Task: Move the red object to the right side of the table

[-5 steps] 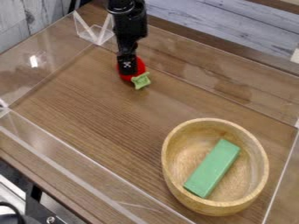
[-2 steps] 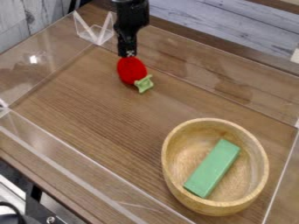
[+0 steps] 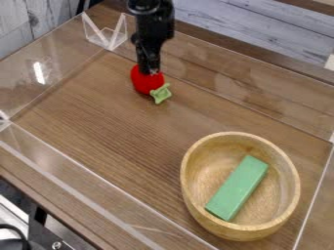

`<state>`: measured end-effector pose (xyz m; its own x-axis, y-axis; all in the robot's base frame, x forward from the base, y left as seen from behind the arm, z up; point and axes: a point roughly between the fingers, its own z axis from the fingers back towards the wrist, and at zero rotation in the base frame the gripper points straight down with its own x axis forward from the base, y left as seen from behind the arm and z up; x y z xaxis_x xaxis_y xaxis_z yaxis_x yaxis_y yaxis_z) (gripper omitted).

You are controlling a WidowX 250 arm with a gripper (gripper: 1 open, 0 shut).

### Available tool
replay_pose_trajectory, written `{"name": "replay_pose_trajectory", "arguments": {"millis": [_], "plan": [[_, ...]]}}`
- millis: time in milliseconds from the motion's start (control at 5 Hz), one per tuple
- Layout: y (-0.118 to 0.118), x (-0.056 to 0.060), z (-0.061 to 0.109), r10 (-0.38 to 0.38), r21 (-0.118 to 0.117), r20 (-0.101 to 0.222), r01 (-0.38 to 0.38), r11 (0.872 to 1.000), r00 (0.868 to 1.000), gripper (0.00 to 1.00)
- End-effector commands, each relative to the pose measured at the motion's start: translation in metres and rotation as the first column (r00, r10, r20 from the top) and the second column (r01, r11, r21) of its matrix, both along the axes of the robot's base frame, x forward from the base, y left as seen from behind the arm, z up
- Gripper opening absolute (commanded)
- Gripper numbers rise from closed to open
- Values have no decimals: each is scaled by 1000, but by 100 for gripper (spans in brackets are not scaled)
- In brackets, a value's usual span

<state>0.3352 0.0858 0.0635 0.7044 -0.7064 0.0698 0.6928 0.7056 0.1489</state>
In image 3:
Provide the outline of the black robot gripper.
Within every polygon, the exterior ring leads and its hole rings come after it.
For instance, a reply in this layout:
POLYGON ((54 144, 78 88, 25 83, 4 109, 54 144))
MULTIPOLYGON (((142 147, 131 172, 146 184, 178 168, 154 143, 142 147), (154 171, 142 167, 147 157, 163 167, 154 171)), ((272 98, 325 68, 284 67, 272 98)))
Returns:
POLYGON ((162 44, 175 36, 175 7, 173 0, 127 0, 137 19, 133 43, 137 46, 139 72, 161 71, 162 44))

